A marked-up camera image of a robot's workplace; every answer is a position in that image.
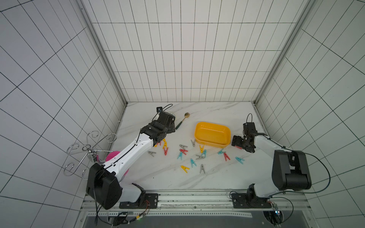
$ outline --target green spoon handle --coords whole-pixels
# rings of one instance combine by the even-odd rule
[[[183,121],[181,121],[176,127],[175,127],[175,130],[177,130],[179,127],[180,127],[180,125],[182,124],[182,122]]]

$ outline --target yellow plastic tray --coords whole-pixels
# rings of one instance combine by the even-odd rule
[[[225,148],[231,142],[231,130],[223,125],[199,122],[194,137],[199,144]]]

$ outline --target black mounting plate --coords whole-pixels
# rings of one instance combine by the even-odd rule
[[[150,209],[157,208],[158,203],[158,194],[157,193],[146,193],[145,200],[150,202]],[[140,207],[141,209],[147,207],[147,202],[144,202],[143,205]],[[119,204],[120,209],[137,209],[138,208],[138,201],[131,203],[131,202],[120,202]]]
[[[247,208],[271,208],[266,199],[256,197],[249,204],[246,202],[246,193],[232,193],[231,198],[233,202],[233,208],[235,209],[247,209]]]

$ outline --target white marble surface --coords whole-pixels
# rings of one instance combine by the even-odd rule
[[[156,113],[156,107],[164,107],[169,103],[129,103],[122,123],[117,132],[118,139],[112,150],[123,150],[138,135],[140,128],[148,124]],[[186,112],[190,117],[185,119],[176,132],[168,134],[168,154],[165,156],[163,145],[150,149],[155,151],[152,157],[143,154],[130,168],[123,183],[137,183],[144,189],[246,189],[252,183],[271,176],[272,159],[263,151],[249,153],[231,145],[224,151],[231,160],[225,161],[223,154],[217,154],[220,148],[205,146],[207,157],[196,160],[200,154],[199,144],[192,147],[194,131],[198,122],[211,122],[227,126],[233,135],[242,136],[243,123],[249,113],[253,114],[258,132],[263,132],[252,104],[249,102],[205,102],[205,103],[173,103],[167,109],[176,116],[175,125],[183,119]],[[180,153],[179,144],[188,146],[187,155],[177,160]],[[243,158],[243,165],[235,157]],[[191,167],[193,158],[196,167]],[[206,174],[200,174],[200,164],[204,164]],[[185,173],[180,167],[184,165],[190,170]]]

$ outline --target spoon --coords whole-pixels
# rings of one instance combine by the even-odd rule
[[[186,119],[186,118],[188,118],[189,116],[190,116],[190,113],[185,113],[185,118],[175,127],[175,130],[177,130],[179,127],[180,127],[180,125],[182,124],[182,122]]]

